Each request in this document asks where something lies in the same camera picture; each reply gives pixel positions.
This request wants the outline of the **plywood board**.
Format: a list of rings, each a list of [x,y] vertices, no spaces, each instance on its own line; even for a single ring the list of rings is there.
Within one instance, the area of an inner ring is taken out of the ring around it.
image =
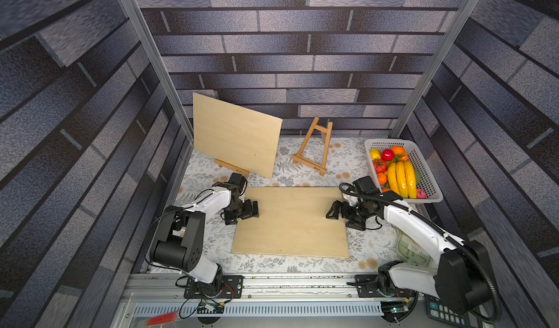
[[[197,93],[193,117],[196,151],[272,177],[282,119]]]
[[[342,219],[326,214],[342,194],[336,188],[248,188],[259,217],[237,223],[231,251],[243,255],[348,258]]]

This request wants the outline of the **small wooden easel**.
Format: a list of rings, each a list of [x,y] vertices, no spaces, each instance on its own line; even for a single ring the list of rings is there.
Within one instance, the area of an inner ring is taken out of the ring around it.
[[[214,163],[216,163],[219,167],[227,168],[235,173],[243,175],[245,178],[249,178],[250,172],[246,169],[242,169],[238,166],[232,165],[230,163],[215,159]]]
[[[322,143],[322,156],[320,160],[317,160],[319,158],[319,142],[317,139],[313,139],[313,135],[317,132],[320,134],[320,142]],[[321,125],[320,118],[314,117],[300,148],[291,156],[291,160],[296,164],[301,164],[318,172],[318,174],[322,177],[326,176],[328,172],[327,162],[332,134],[332,122],[327,122],[326,125]]]

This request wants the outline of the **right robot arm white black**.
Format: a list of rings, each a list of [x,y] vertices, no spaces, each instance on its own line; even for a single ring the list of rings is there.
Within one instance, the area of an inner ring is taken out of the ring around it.
[[[348,228],[365,231],[367,221],[383,219],[401,230],[428,253],[434,267],[420,267],[400,260],[379,267],[372,286],[382,294],[410,290],[442,300],[458,314],[471,313],[486,323],[496,323],[502,306],[489,252],[478,241],[466,241],[427,219],[394,191],[378,189],[369,176],[342,182],[340,201],[326,217],[343,218]]]

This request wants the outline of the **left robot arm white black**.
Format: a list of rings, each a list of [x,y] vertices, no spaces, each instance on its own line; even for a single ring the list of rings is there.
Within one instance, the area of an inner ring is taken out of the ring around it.
[[[225,225],[259,217],[257,201],[245,199],[247,179],[233,173],[226,182],[203,190],[185,207],[169,206],[156,226],[146,261],[155,268],[180,271],[198,286],[198,293],[217,297],[224,287],[223,270],[203,255],[205,222],[219,215]]]

